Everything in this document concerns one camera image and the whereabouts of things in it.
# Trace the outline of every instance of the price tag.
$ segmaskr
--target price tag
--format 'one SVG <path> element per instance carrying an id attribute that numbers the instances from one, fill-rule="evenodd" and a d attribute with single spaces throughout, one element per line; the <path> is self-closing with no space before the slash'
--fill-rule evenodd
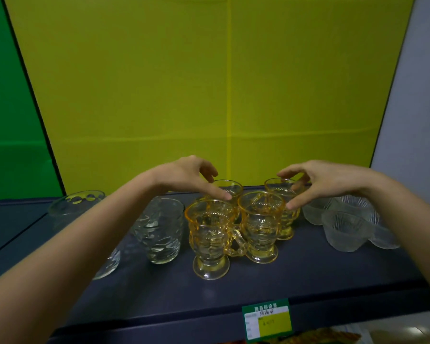
<path id="1" fill-rule="evenodd" d="M 243 306 L 247 343 L 292 334 L 288 306 L 288 299 Z"/>

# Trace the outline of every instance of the mug handle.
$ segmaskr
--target mug handle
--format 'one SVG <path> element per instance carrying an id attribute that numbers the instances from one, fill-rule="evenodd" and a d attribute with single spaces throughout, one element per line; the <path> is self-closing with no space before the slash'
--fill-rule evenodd
<path id="1" fill-rule="evenodd" d="M 244 240 L 244 238 L 242 237 L 239 228 L 240 228 L 240 226 L 237 224 L 234 226 L 230 226 L 228 229 L 228 232 L 230 233 L 230 235 L 232 235 L 232 237 L 235 239 L 235 241 L 239 245 L 239 248 L 237 250 L 233 249 L 231 247 L 231 244 L 232 244 L 232 240 L 231 240 L 229 246 L 227 248 L 225 248 L 225 253 L 230 257 L 244 256 L 245 252 L 247 251 L 247 243 Z"/>

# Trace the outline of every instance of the yellow panel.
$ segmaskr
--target yellow panel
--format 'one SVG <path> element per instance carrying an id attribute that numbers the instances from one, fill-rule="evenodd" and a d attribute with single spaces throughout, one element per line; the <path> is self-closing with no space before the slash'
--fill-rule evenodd
<path id="1" fill-rule="evenodd" d="M 198 154 L 368 165 L 413 0 L 6 0 L 69 192 Z"/>
<path id="2" fill-rule="evenodd" d="M 226 176 L 226 0 L 6 0 L 68 192 L 196 153 Z"/>
<path id="3" fill-rule="evenodd" d="M 369 166 L 413 0 L 232 0 L 232 177 Z"/>

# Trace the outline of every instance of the white label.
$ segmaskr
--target white label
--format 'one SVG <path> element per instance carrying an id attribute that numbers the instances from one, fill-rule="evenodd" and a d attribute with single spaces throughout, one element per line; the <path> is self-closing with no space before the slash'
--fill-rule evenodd
<path id="1" fill-rule="evenodd" d="M 287 306 L 280 306 L 278 308 L 264 309 L 258 312 L 246 313 L 244 315 L 244 319 L 245 329 L 247 330 L 247 339 L 253 340 L 261 337 L 259 334 L 258 318 L 284 312 L 288 312 Z"/>

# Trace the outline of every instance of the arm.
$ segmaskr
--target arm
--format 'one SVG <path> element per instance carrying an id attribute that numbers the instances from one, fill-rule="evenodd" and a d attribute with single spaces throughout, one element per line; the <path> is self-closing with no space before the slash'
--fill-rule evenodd
<path id="1" fill-rule="evenodd" d="M 288 208 L 348 193 L 366 197 L 430 283 L 430 205 L 399 182 L 364 167 L 309 161 L 291 165 L 278 176 L 292 177 L 300 172 L 304 175 L 299 181 L 311 180 L 312 185 L 288 202 Z"/>
<path id="2" fill-rule="evenodd" d="M 144 172 L 98 203 L 0 277 L 0 343 L 46 343 L 111 251 L 156 195 L 197 191 L 231 196 L 208 161 L 181 158 Z"/>

